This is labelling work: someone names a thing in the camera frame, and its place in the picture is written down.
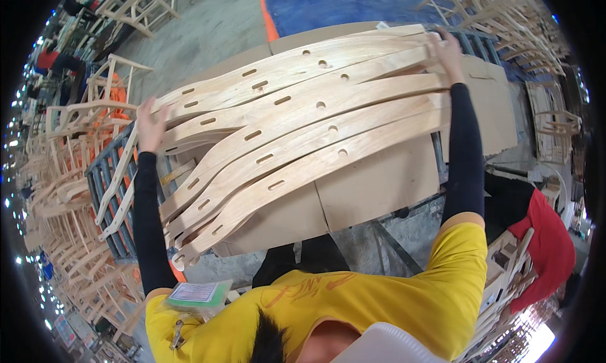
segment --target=curved wooden plank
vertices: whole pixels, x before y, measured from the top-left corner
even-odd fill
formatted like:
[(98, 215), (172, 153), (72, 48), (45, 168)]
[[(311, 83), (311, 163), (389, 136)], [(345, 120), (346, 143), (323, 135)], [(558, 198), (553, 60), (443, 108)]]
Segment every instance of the curved wooden plank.
[(167, 226), (169, 234), (166, 237), (177, 237), (175, 247), (179, 249), (183, 240), (193, 231), (216, 217), (231, 195), (263, 175), (357, 134), (421, 112), (440, 109), (446, 102), (447, 94), (419, 95), (382, 102), (327, 118), (278, 138), (221, 170), (198, 199)]
[(122, 151), (122, 156), (120, 157), (120, 162), (117, 163), (117, 166), (114, 168), (114, 175), (111, 179), (110, 185), (107, 186), (107, 190), (103, 194), (101, 201), (99, 202), (99, 210), (97, 211), (97, 216), (95, 218), (95, 224), (100, 225), (103, 220), (103, 215), (105, 215), (105, 209), (107, 205), (110, 203), (111, 197), (116, 195), (117, 186), (120, 184), (124, 176), (126, 175), (126, 170), (128, 168), (128, 163), (130, 163), (130, 159), (134, 153), (134, 148), (137, 145), (137, 141), (139, 141), (139, 132), (138, 126), (135, 125), (133, 131), (130, 132), (130, 136), (128, 137), (128, 141), (124, 146), (124, 150)]
[[(218, 142), (177, 191), (160, 206), (161, 219), (167, 221), (189, 206), (227, 164), (293, 130), (348, 110), (444, 88), (447, 88), (447, 84), (440, 75), (415, 74), (347, 86), (339, 92), (318, 91), (317, 96), (311, 93), (306, 97), (305, 107), (288, 108), (279, 114), (275, 112), (275, 115), (246, 126)], [(286, 113), (291, 115), (288, 120), (282, 118)]]
[(287, 193), (389, 146), (438, 131), (449, 124), (450, 106), (361, 133), (286, 165), (232, 197), (219, 216), (173, 256), (173, 265), (183, 271), (190, 261), (227, 238), (254, 212)]
[(117, 209), (117, 211), (114, 214), (113, 221), (99, 235), (99, 240), (101, 242), (106, 240), (107, 237), (109, 237), (110, 235), (116, 233), (118, 228), (120, 228), (120, 225), (122, 225), (122, 222), (124, 221), (124, 219), (126, 217), (126, 213), (130, 209), (130, 203), (133, 201), (133, 198), (134, 198), (134, 178), (136, 176), (137, 176), (137, 173), (134, 173), (134, 177), (130, 181), (130, 184), (128, 185), (128, 189), (126, 190), (126, 193), (124, 194), (124, 198), (122, 198), (122, 201), (120, 202), (120, 207)]
[(394, 29), (401, 36), (382, 31), (363, 36), (353, 34), (269, 56), (220, 77), (181, 87), (160, 98), (154, 111), (168, 105), (170, 123), (188, 115), (237, 106), (318, 75), (407, 49), (414, 41), (405, 41), (403, 37), (424, 33), (420, 25)]
[(253, 102), (209, 112), (167, 131), (160, 151), (168, 152), (169, 149), (180, 146), (186, 141), (198, 140), (209, 133), (235, 132), (271, 115), (277, 108), (302, 106), (310, 91), (321, 91), (334, 86), (353, 86), (379, 77), (391, 76), (419, 66), (430, 57), (431, 52), (426, 46), (418, 46), (320, 75)]

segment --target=yellow t-shirt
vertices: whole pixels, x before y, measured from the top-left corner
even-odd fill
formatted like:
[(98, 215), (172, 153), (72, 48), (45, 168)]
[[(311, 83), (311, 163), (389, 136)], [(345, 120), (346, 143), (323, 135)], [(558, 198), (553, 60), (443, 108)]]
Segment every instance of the yellow t-shirt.
[(435, 355), (452, 360), (469, 343), (486, 282), (486, 237), (477, 214), (458, 214), (435, 238), (427, 271), (412, 278), (355, 272), (288, 272), (246, 292), (205, 324), (188, 319), (186, 342), (174, 351), (176, 316), (157, 311), (170, 293), (148, 295), (147, 336), (157, 362), (246, 362), (253, 350), (259, 307), (288, 327), (287, 354), (321, 321), (339, 320), (363, 333), (375, 322), (406, 330)]

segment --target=white plastic container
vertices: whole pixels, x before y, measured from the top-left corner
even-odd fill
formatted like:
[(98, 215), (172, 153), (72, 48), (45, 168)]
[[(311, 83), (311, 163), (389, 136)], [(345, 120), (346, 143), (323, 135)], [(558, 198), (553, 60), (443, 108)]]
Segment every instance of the white plastic container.
[(388, 324), (372, 324), (360, 338), (331, 363), (448, 363), (438, 358), (404, 330)]

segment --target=red shirt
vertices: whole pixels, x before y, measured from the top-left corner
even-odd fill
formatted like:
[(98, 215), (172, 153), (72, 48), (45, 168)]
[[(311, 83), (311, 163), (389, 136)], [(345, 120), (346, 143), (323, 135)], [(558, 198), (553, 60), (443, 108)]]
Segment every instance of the red shirt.
[(537, 189), (530, 198), (526, 217), (507, 230), (521, 240), (531, 226), (534, 234), (528, 253), (539, 277), (511, 301), (511, 314), (551, 296), (568, 279), (576, 261), (574, 244), (564, 223)]
[(38, 56), (36, 66), (41, 69), (50, 69), (58, 55), (59, 52), (52, 51), (50, 53), (46, 53), (46, 49), (44, 49)]

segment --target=black arm sleeve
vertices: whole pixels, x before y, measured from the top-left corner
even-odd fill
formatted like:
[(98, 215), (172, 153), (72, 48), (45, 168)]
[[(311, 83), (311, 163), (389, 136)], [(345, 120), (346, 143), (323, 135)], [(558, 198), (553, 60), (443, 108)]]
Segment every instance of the black arm sleeve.
[(484, 156), (478, 120), (466, 85), (455, 83), (450, 97), (449, 182), (442, 223), (461, 212), (484, 217)]
[(139, 170), (134, 178), (134, 245), (146, 296), (156, 288), (173, 288), (177, 279), (166, 255), (160, 212), (156, 205), (156, 155), (139, 154)]

